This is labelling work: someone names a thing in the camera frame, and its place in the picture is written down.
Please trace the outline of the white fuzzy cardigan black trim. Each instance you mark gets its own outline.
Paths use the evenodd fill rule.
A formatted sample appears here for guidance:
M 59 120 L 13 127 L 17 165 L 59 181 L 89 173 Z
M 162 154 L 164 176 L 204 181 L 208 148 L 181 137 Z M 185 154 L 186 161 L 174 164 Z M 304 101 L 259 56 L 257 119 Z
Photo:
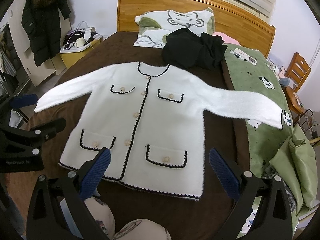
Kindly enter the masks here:
M 204 111 L 248 119 L 234 90 L 215 88 L 186 70 L 143 62 L 114 64 L 45 93 L 35 112 L 88 95 L 60 158 L 78 170 L 106 147 L 103 178 L 133 189 L 199 199 L 204 181 Z

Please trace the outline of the folded green clothes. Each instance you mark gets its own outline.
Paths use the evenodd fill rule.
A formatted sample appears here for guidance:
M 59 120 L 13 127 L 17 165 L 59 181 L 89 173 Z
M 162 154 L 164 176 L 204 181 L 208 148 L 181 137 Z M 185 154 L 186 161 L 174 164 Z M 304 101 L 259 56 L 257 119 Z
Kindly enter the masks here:
M 317 196 L 316 155 L 299 125 L 269 163 L 291 190 L 296 200 L 296 213 L 310 210 Z

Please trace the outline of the yellow bedside table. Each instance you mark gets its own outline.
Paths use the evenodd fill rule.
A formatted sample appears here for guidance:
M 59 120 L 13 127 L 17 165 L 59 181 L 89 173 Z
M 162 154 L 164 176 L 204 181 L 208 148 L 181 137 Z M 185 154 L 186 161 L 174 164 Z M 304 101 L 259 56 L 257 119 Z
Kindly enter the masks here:
M 81 58 L 83 58 L 90 51 L 96 48 L 103 40 L 103 37 L 101 35 L 95 35 L 94 37 L 95 39 L 91 41 L 90 44 L 86 44 L 85 46 L 81 46 L 80 48 L 71 46 L 71 48 L 68 48 L 67 50 L 60 50 L 60 57 L 67 69 L 71 68 Z

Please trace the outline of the white mug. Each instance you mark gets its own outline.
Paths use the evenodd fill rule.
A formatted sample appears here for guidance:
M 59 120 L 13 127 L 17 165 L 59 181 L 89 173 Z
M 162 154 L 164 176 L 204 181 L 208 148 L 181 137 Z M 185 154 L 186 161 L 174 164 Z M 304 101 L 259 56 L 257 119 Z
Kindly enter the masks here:
M 85 39 L 84 39 L 83 37 L 81 37 L 81 38 L 78 38 L 78 39 L 74 42 L 74 46 L 75 46 L 76 48 L 80 48 L 80 47 L 84 46 L 85 43 L 86 43 Z

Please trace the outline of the dark hanging coat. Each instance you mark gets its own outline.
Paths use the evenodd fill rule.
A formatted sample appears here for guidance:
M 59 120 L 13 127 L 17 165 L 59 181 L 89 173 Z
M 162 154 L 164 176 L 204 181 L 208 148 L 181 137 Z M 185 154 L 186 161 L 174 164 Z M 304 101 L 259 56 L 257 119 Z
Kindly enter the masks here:
M 70 14 L 67 0 L 26 0 L 22 27 L 37 67 L 60 52 L 60 15 L 66 20 Z

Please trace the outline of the green cow print blanket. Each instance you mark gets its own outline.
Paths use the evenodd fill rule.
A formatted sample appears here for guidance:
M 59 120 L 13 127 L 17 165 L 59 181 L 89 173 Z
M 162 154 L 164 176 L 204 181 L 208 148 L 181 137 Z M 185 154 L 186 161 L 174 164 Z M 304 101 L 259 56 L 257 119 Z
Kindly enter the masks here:
M 278 79 L 268 67 L 264 55 L 256 49 L 228 44 L 225 61 L 231 78 L 231 89 L 239 92 L 240 98 L 244 100 L 245 105 L 241 110 L 248 111 L 246 126 L 250 171 L 257 177 L 279 175 L 269 161 L 293 134 L 296 125 Z M 296 213 L 296 200 L 289 187 L 288 192 L 295 229 L 299 218 L 312 208 Z

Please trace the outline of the wooden chair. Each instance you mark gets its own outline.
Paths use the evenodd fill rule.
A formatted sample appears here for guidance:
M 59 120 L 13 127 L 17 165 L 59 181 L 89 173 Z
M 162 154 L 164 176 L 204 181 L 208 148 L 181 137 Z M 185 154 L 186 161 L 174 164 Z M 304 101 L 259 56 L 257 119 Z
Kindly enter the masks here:
M 283 88 L 283 91 L 289 109 L 297 115 L 304 112 L 304 108 L 298 103 L 297 92 L 300 90 L 310 73 L 311 68 L 306 60 L 298 52 L 295 52 L 285 72 L 285 77 L 289 78 L 289 80 L 293 82 L 293 85 L 292 87 L 288 85 Z

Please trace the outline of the black garment pile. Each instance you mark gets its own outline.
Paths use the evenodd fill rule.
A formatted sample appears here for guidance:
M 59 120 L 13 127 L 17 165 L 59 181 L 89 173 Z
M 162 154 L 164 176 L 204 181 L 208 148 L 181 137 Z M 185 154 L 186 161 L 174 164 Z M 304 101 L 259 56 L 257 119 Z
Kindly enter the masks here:
M 197 36 L 187 28 L 170 33 L 166 41 L 162 50 L 163 61 L 182 69 L 217 69 L 227 49 L 221 36 L 207 33 Z

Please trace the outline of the pink pillow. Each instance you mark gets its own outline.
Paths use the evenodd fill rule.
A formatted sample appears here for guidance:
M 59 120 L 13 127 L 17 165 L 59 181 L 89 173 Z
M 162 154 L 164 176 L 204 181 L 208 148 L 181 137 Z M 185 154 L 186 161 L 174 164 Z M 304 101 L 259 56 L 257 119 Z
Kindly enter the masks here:
M 213 33 L 213 36 L 220 36 L 222 38 L 222 40 L 223 40 L 223 44 L 234 44 L 234 45 L 240 46 L 240 43 L 236 39 L 228 36 L 225 33 L 216 31 L 216 32 Z

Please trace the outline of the white bear print pillow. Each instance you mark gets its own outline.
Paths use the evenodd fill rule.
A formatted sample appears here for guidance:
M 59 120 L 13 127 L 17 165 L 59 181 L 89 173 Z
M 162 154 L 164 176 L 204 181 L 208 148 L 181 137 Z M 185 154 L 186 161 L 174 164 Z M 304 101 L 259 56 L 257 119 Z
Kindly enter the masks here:
M 188 29 L 200 36 L 202 33 L 212 35 L 215 31 L 214 12 L 211 8 L 200 11 L 177 12 L 172 9 L 146 12 L 135 17 L 139 26 L 135 47 L 162 49 L 167 36 L 178 30 Z

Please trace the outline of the wooden headboard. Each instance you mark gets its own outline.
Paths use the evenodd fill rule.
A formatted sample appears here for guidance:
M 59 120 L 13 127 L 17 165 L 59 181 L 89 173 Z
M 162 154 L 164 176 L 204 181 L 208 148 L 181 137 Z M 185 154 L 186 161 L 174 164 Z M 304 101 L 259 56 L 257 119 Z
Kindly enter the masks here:
M 225 33 L 242 46 L 257 49 L 264 57 L 268 57 L 276 28 L 223 0 L 118 0 L 117 31 L 139 31 L 135 17 L 147 11 L 173 9 L 188 12 L 208 7 L 213 9 L 216 31 Z

